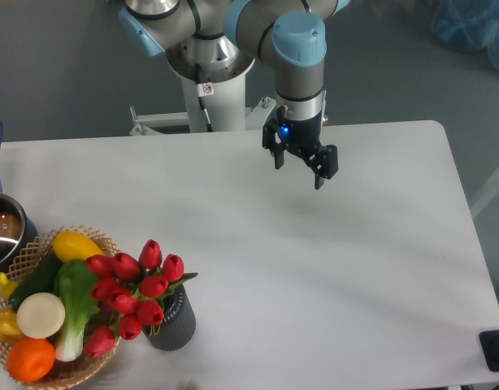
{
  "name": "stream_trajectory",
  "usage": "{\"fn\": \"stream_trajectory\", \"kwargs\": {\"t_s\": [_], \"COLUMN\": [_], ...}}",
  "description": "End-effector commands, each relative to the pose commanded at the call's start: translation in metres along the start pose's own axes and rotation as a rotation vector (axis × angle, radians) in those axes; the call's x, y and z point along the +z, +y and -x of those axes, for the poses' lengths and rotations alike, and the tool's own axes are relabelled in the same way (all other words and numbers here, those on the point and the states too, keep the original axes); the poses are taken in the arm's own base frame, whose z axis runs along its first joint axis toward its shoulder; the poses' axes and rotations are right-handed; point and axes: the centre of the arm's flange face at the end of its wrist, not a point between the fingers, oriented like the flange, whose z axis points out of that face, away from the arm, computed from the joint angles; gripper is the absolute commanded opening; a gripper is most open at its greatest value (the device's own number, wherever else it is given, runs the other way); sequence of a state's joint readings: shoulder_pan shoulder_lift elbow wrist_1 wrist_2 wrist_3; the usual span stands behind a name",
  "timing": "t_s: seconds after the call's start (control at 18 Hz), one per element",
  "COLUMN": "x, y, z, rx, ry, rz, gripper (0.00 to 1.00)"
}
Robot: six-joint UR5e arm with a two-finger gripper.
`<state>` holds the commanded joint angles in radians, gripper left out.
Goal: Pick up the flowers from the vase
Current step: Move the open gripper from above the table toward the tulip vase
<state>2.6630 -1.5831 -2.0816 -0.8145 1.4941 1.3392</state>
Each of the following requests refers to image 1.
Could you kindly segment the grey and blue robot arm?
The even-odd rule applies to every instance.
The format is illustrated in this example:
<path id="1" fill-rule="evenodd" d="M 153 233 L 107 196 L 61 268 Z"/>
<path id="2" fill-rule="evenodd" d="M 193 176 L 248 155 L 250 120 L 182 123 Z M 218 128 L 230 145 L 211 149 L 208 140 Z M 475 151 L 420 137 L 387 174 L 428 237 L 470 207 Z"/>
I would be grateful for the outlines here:
<path id="1" fill-rule="evenodd" d="M 248 127 L 245 77 L 255 63 L 272 70 L 275 96 L 261 122 L 263 147 L 281 167 L 301 159 L 322 186 L 338 170 L 323 145 L 327 53 L 325 20 L 343 1 L 127 1 L 119 20 L 148 56 L 164 54 L 181 79 L 191 132 Z"/>

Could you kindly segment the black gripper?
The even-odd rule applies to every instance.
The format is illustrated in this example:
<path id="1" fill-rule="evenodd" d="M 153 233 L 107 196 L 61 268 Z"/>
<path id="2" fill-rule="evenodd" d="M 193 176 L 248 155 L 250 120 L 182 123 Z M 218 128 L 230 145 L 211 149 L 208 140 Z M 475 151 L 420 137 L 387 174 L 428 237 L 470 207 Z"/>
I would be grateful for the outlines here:
<path id="1" fill-rule="evenodd" d="M 322 145 L 319 137 L 322 130 L 322 112 L 309 119 L 289 119 L 284 106 L 276 109 L 276 116 L 263 126 L 263 148 L 274 159 L 274 168 L 284 165 L 284 151 L 300 158 L 309 159 L 309 167 L 315 174 L 315 189 L 319 190 L 325 180 L 338 172 L 338 150 L 335 145 Z"/>

